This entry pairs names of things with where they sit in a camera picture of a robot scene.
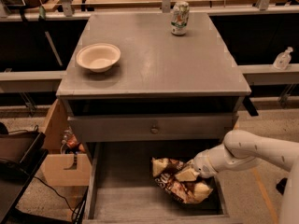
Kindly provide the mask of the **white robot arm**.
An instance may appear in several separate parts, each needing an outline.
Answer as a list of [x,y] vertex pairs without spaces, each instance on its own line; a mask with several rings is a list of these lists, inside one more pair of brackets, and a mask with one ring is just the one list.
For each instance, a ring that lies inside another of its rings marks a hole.
[[228,132],[220,145],[199,152],[175,174],[179,181],[209,178],[224,170],[249,169],[262,159],[288,171],[279,224],[299,224],[299,144],[242,130]]

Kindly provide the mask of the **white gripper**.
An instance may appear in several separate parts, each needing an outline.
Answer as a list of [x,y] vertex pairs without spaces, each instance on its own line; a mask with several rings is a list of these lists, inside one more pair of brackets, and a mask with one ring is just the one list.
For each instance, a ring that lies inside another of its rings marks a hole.
[[179,182],[195,181],[198,176],[210,178],[217,174],[209,159],[208,149],[198,153],[193,159],[187,161],[186,165],[189,166],[175,174],[175,178]]

